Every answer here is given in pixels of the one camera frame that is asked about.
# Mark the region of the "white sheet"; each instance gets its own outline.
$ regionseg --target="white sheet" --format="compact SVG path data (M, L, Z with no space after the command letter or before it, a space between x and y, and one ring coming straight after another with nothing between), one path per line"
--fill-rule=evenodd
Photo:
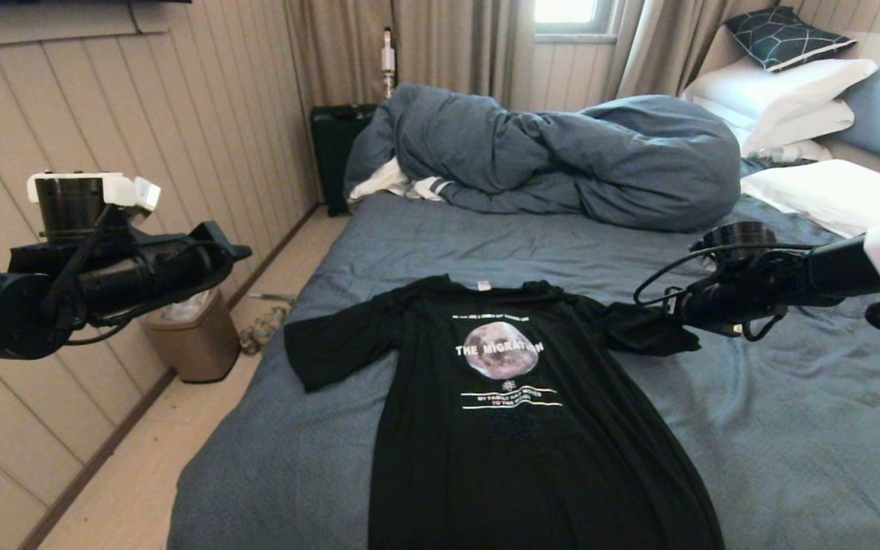
M778 122L771 128L764 128L761 125L741 128L731 123L729 118L723 118L723 120L736 136L739 142L739 152L744 157L748 157L757 150L767 149L767 147L783 147L851 128L855 121L855 114L846 103L834 100L821 105L814 111L794 116L789 121ZM810 158L826 160L821 157Z
M763 170L741 184L746 195L845 238L880 223L880 173L846 160Z
M443 197L438 195L438 193L449 183L449 181L441 182L439 177L411 181L403 173L402 168L399 166L399 161L392 157L392 160L389 160L388 163L378 167L378 170L374 171L369 179L355 186L355 189L348 196L348 203L353 205L364 197L379 191L388 191L407 199L443 202Z

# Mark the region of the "baseboard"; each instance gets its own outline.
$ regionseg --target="baseboard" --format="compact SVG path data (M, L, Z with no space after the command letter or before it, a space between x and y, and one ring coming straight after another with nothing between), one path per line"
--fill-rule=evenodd
M311 215L314 215L315 210L318 209L318 206L320 206L320 203L315 203L314 206L311 206L311 209L308 209L308 212L305 213L305 215L301 217L300 220L298 220L296 225L291 227L290 232L287 232L286 236L284 236L283 239L280 240L280 243L278 243L276 247L273 247L273 250L270 251L269 254L267 254L267 257L265 257L264 260L260 262L260 265L257 266L253 273L251 273L251 277L249 277L249 279L246 279L244 281L244 284L240 285L240 288L237 288L237 292L234 292L233 296L230 296L230 299L226 300L226 306L229 307L229 309L233 309L237 305L237 303L240 302L240 299L242 299L242 297L244 297L249 291L251 291L251 286L253 286L254 283L256 283L257 279L259 279L260 276L263 275L263 272L266 271L268 267L270 267L270 264L273 263L273 259L277 257L277 254L280 254L280 251L282 251L284 247L287 246L287 243L289 243L290 240L297 235L297 232L304 227L304 224L307 223L308 219L311 218Z
M87 487L87 483L90 483L91 479L94 478L94 474L97 474L98 470L101 469L101 466L104 466L104 463L107 462L108 458L115 453L115 449L118 448L120 442L122 442L123 439L125 439L125 436L131 432L134 425L136 425L138 421L141 420L141 417L144 416L144 412L151 407L151 404L154 403L154 400L157 400L158 396L161 396L162 391L165 391L168 384L171 383L174 378L175 371L169 369L160 379L158 379L158 382L154 384L154 387L151 387L149 393L147 393L146 396L134 406L127 418L125 418L125 421L115 429L115 432L113 432L111 436L109 436L108 441L104 442L104 445L102 445L101 448L94 453L94 456L84 464L80 473L73 478L73 481L70 481L70 485L67 485L66 490L63 491L60 498L58 498L56 502L53 502L50 511L46 512L46 515L43 516L43 519L40 519L39 523L35 526L35 529L32 529L29 536L25 537L25 540L22 541L20 550L35 550L36 548L39 548L39 545L43 543L43 540L45 540L46 536L50 534L53 527L60 521L60 518L63 518L63 514L66 514L66 509L70 508L70 504L73 504L73 501L79 497L80 491L83 491L83 488Z

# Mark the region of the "plastic bag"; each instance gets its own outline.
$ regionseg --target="plastic bag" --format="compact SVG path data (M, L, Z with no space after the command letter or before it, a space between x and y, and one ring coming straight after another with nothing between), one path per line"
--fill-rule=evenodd
M199 315L199 311L202 311L208 298L209 291L203 291L198 295L190 296L185 302L171 303L161 310L161 319L180 323L192 321Z
M279 300L286 302L287 306L274 307L270 313L257 317L254 324L240 331L240 347L247 355L267 347L284 319L290 314L291 307L297 302L297 296L281 296Z

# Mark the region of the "crumpled comforter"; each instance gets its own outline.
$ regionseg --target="crumpled comforter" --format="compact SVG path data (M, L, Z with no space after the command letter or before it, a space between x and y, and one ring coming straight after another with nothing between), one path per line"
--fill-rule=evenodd
M438 177L438 195L475 212L582 212L684 232L718 222L739 197L734 136L670 96L511 112L492 98L402 84L357 137L345 197L392 157L412 180Z

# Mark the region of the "window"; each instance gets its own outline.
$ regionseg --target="window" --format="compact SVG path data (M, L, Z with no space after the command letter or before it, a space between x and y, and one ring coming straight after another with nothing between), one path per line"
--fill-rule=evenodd
M614 0L535 0L538 34L611 34Z

